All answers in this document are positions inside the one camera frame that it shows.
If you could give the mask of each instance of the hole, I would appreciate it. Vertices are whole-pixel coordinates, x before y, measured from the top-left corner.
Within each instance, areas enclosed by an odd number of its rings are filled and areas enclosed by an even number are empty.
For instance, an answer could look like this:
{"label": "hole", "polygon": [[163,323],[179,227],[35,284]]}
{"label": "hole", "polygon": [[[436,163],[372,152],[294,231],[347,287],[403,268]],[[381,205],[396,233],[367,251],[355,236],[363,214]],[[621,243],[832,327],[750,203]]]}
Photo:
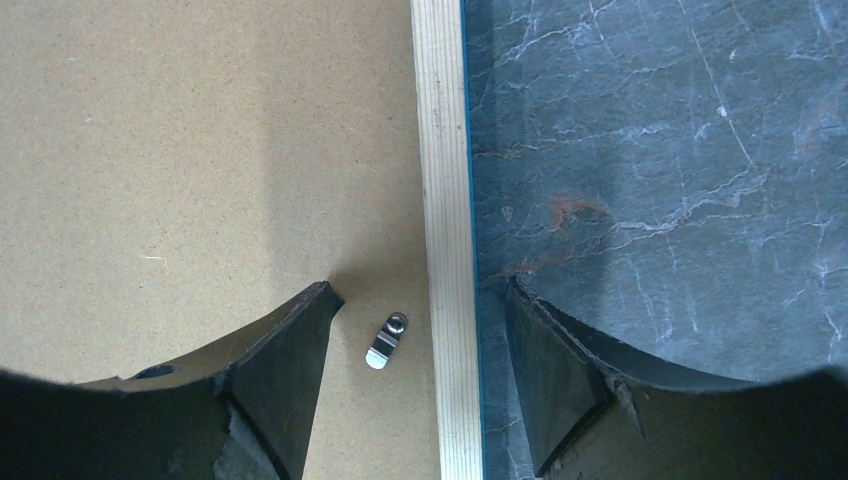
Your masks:
{"label": "hole", "polygon": [[154,365],[149,368],[145,368],[144,370],[138,372],[133,378],[155,378],[155,377],[164,377],[169,373],[173,373],[175,370],[174,367],[170,365]]}

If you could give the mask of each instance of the gray marble surface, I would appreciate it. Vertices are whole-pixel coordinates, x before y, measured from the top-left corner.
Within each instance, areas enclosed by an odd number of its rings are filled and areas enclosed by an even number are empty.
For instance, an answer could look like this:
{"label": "gray marble surface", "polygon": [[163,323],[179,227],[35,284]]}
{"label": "gray marble surface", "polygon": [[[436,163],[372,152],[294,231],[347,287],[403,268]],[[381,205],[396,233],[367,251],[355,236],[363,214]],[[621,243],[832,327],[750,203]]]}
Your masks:
{"label": "gray marble surface", "polygon": [[848,5],[467,0],[487,472],[532,478],[512,274],[637,348],[768,381],[848,359]]}

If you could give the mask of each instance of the plywood edge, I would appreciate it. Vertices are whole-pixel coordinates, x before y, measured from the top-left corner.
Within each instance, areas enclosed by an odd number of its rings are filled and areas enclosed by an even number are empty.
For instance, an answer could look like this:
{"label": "plywood edge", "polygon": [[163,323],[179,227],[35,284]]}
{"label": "plywood edge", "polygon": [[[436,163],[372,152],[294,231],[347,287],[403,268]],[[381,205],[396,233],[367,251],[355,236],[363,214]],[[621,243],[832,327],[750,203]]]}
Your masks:
{"label": "plywood edge", "polygon": [[482,480],[460,0],[411,0],[442,480]]}

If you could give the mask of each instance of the black curved edge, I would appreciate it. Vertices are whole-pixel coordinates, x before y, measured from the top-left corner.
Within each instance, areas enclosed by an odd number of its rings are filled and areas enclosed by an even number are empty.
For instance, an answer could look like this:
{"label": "black curved edge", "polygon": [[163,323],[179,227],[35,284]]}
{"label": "black curved edge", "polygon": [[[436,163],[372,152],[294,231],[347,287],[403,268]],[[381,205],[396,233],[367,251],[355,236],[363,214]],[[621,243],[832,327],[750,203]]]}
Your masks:
{"label": "black curved edge", "polygon": [[251,478],[301,478],[342,304],[314,283],[126,380],[61,385],[0,371],[3,478],[218,479],[234,463]]}
{"label": "black curved edge", "polygon": [[537,476],[848,478],[848,375],[773,384],[708,374],[616,340],[516,278],[507,336]]}

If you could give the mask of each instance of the metal tab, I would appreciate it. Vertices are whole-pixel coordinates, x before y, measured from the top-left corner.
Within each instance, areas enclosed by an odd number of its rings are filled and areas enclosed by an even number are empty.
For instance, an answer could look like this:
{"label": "metal tab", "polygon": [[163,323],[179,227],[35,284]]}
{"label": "metal tab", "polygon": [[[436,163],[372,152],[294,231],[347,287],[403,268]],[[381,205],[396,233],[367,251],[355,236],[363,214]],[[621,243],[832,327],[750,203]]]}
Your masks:
{"label": "metal tab", "polygon": [[383,324],[383,328],[377,333],[377,338],[368,349],[365,355],[365,362],[377,370],[381,370],[386,366],[392,352],[397,348],[397,344],[403,337],[406,327],[409,322],[402,313],[393,313],[389,315],[389,319]]}

